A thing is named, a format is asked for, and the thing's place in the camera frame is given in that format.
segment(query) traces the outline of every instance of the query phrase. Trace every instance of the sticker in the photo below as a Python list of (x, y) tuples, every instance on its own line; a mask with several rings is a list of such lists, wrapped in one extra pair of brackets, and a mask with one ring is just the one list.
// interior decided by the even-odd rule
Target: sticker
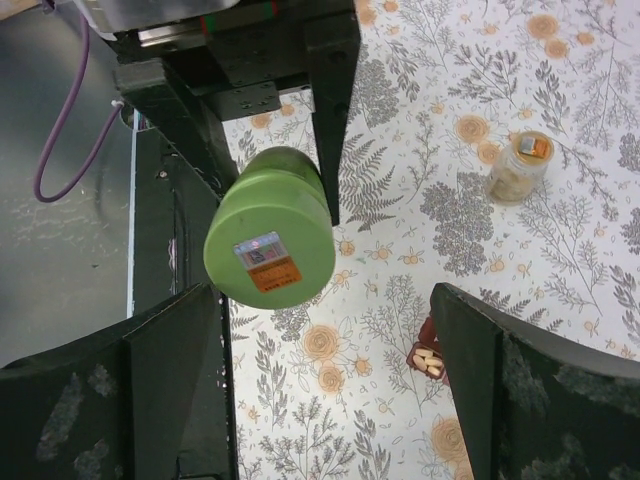
[(302, 280), (300, 270), (293, 263), (291, 257), (281, 258), (275, 262), (249, 270), (249, 276), (262, 293), (286, 287)]
[(233, 250), (262, 293), (302, 280), (298, 267), (276, 232), (238, 244)]
[(276, 232), (236, 245), (233, 251), (247, 271), (289, 256)]
[(523, 137), (522, 140), (520, 140), (520, 148), (518, 150), (525, 155), (545, 158), (548, 148), (549, 144), (541, 138)]

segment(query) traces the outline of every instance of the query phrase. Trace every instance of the orange label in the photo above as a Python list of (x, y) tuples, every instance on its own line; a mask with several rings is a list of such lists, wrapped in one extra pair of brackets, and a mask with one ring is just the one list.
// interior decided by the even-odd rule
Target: orange label
[(284, 257), (249, 270), (249, 276), (262, 293), (286, 287), (302, 280), (300, 270), (291, 257)]

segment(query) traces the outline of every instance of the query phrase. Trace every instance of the cable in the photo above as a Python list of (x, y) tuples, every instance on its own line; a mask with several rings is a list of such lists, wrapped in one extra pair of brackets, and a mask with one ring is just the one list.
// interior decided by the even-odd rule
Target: cable
[(51, 151), (58, 141), (58, 137), (60, 136), (60, 132), (66, 123), (69, 113), (73, 108), (73, 105), (78, 98), (78, 92), (80, 91), (80, 87), (82, 86), (82, 81), (84, 80), (84, 74), (87, 71), (87, 63), (89, 62), (89, 24), (87, 20), (84, 18), (82, 13), (80, 14), (80, 21), (82, 27), (82, 58), (80, 61), (80, 67), (76, 72), (76, 76), (73, 79), (73, 84), (71, 85), (71, 89), (69, 90), (69, 94), (67, 95), (67, 99), (62, 106), (62, 110), (60, 110), (60, 114), (58, 115), (58, 119), (56, 123), (53, 125), (51, 129), (51, 133), (49, 134), (49, 138), (47, 138), (47, 142), (44, 144), (44, 148), (42, 149), (42, 153), (40, 154), (40, 159), (38, 160), (38, 168), (36, 170), (36, 175), (33, 180), (33, 194), (35, 197), (43, 203), (53, 203), (60, 200), (62, 197), (67, 195), (73, 188), (78, 184), (80, 179), (84, 176), (86, 171), (89, 169), (96, 156), (98, 155), (98, 151), (102, 144), (104, 143), (113, 122), (118, 117), (120, 110), (124, 106), (124, 103), (120, 100), (111, 102), (113, 105), (113, 111), (107, 118), (100, 135), (98, 135), (98, 139), (96, 140), (93, 149), (89, 153), (89, 156), (84, 161), (80, 170), (75, 174), (75, 176), (71, 179), (71, 181), (57, 194), (47, 197), (42, 193), (42, 177), (44, 175), (44, 170), (47, 166), (47, 162), (49, 161), (49, 156), (51, 155)]

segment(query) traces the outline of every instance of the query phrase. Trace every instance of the barcode label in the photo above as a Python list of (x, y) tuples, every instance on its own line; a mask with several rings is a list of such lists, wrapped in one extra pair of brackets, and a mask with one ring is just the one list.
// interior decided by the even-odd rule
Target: barcode label
[(242, 242), (234, 246), (233, 250), (246, 270), (267, 265), (289, 255), (276, 232)]

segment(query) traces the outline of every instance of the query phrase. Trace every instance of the gray floor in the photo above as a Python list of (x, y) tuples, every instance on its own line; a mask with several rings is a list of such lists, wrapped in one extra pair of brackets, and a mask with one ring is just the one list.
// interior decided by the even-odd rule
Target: gray floor
[[(131, 131), (116, 122), (67, 198), (43, 205), (31, 190), (79, 61), (77, 23), (73, 8), (55, 16), (31, 10), (0, 23), (0, 367), (126, 317)], [(97, 36), (91, 40), (81, 94), (45, 173), (45, 194), (57, 192), (82, 164), (116, 95), (114, 55)]]

